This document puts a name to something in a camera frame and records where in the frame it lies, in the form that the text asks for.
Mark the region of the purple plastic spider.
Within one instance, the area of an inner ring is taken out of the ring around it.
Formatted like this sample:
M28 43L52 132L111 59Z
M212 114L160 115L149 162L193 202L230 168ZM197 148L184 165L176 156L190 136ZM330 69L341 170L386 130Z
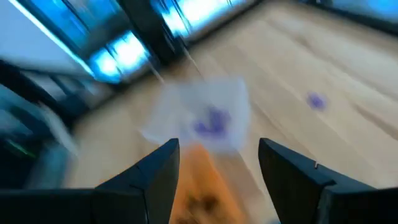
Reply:
M220 138L226 134L222 123L197 123L193 125L195 132L204 138Z
M315 92L310 92L307 95L307 103L313 110L323 111L326 108L326 98Z
M227 111L211 107L209 109L209 120L213 129L224 129L230 122L231 117Z

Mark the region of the black plastic spider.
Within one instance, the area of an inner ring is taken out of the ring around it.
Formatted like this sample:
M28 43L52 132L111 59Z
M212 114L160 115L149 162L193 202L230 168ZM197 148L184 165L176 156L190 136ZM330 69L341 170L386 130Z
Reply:
M205 213L214 213L219 207L220 202L214 195L204 195L200 198L189 196L187 201L187 209L189 212L202 211Z

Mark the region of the orange plastic bin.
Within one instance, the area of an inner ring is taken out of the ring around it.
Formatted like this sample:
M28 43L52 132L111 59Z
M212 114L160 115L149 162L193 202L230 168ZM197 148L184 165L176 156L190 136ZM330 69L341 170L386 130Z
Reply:
M219 200L215 212L189 212L188 197L204 195L214 195ZM246 216L210 153L200 144L184 148L180 154L178 184L169 224L245 223Z

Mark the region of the large window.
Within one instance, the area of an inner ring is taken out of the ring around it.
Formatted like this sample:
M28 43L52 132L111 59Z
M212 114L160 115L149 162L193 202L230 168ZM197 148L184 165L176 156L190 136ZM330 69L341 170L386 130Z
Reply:
M16 0L84 62L95 79L119 83L150 57L119 0ZM149 0L175 36L190 37L251 0Z

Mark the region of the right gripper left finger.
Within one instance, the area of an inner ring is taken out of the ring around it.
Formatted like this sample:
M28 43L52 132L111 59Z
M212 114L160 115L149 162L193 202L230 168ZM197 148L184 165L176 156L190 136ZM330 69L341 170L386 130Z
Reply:
M168 224L179 164L173 138L94 188L0 190L0 224Z

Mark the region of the clear plastic bin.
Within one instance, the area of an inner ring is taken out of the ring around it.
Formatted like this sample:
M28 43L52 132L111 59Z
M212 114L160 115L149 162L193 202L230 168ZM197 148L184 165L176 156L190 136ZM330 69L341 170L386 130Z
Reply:
M204 138L193 128L210 123L211 107L231 117L220 138ZM241 77L166 83L141 133L155 144L177 138L183 147L201 144L214 152L234 152L245 145L250 115L249 93Z

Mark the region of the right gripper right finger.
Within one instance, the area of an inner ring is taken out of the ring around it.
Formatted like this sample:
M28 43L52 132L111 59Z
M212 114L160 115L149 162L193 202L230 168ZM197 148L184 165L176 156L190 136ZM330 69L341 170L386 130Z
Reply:
M258 158L281 224L398 224L398 187L376 189L268 138Z

